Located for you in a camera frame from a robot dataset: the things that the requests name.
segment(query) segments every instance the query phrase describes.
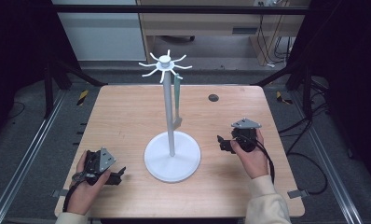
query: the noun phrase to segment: white wall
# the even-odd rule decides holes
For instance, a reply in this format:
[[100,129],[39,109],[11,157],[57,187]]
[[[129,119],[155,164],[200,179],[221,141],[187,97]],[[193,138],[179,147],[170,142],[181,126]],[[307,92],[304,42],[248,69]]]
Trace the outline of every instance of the white wall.
[[[135,0],[52,0],[54,5],[135,5]],[[144,61],[136,13],[58,13],[79,61]]]

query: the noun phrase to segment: metal bracket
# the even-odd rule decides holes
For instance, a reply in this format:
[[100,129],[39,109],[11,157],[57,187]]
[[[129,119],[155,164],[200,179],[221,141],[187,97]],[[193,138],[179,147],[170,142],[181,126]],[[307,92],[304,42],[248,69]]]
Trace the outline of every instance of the metal bracket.
[[100,172],[107,170],[116,162],[116,159],[107,151],[105,147],[101,148],[101,160],[99,162]]
[[309,196],[308,191],[305,189],[303,190],[296,189],[296,190],[288,191],[287,194],[288,194],[288,197],[290,197],[290,199],[294,199],[297,197],[305,198]]
[[68,191],[68,189],[55,189],[52,191],[51,196],[54,198],[65,197]]
[[235,123],[232,123],[231,126],[239,129],[252,129],[262,127],[260,123],[254,122],[247,118],[236,121]]

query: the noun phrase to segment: white pole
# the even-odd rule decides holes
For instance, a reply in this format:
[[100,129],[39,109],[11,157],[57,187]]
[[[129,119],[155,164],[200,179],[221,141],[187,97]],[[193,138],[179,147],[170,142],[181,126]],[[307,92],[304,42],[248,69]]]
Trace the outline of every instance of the white pole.
[[173,157],[174,136],[173,136],[173,111],[172,111],[172,82],[170,71],[166,71],[163,78],[163,93],[165,97],[166,125],[168,126],[169,151],[171,157]]

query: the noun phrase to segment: wooden table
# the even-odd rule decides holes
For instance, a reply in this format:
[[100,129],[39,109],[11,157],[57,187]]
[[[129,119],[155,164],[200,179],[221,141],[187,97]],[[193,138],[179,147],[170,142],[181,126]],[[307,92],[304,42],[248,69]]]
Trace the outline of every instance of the wooden table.
[[[104,86],[67,176],[71,176],[84,150],[106,147],[117,158],[113,172],[127,166],[119,186],[104,186],[91,208],[92,217],[244,217],[251,198],[250,178],[237,155],[221,151],[217,135],[230,139],[231,123],[248,118],[262,124],[265,147],[275,169],[275,186],[285,198],[290,216],[305,212],[300,198],[289,199],[296,189],[281,139],[263,90],[254,86],[182,86],[177,130],[199,144],[197,171],[183,182],[163,183],[145,168],[144,150],[149,141],[166,132],[163,88],[160,85]],[[216,94],[217,102],[208,97]],[[61,197],[55,209],[62,210]]]

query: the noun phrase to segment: person's left hand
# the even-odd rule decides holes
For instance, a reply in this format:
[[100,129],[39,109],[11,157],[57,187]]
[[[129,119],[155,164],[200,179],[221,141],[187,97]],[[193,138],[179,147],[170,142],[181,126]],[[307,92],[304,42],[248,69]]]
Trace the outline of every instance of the person's left hand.
[[[82,172],[84,170],[84,163],[87,158],[87,152],[84,151],[80,160],[78,161],[76,172]],[[73,192],[72,197],[69,200],[67,206],[68,213],[74,213],[79,215],[86,215],[98,196],[101,188],[107,179],[110,177],[110,170],[106,170],[98,179],[98,181],[93,185],[89,185],[86,181],[78,185],[75,192]],[[70,187],[72,187],[76,182],[72,181]]]

